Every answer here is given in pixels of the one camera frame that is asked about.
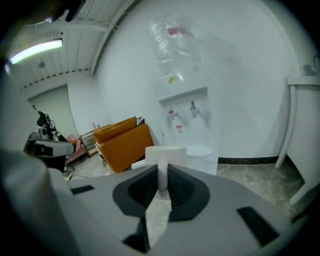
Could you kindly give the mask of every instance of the ceiling light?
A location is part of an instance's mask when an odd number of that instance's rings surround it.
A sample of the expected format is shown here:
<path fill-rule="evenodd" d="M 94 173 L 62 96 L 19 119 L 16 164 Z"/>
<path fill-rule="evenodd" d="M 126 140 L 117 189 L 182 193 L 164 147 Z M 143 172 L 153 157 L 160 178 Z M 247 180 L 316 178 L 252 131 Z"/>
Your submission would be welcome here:
<path fill-rule="evenodd" d="M 25 58 L 28 58 L 29 56 L 32 56 L 32 55 L 35 55 L 35 54 L 38 54 L 38 53 L 41 53 L 41 52 L 44 52 L 47 50 L 51 50 L 54 48 L 59 48 L 61 46 L 62 46 L 62 38 L 43 42 L 43 43 L 34 45 L 28 49 L 25 49 L 25 50 L 17 53 L 16 55 L 12 56 L 10 58 L 10 62 L 12 64 L 16 64 L 19 61 L 21 61 Z"/>

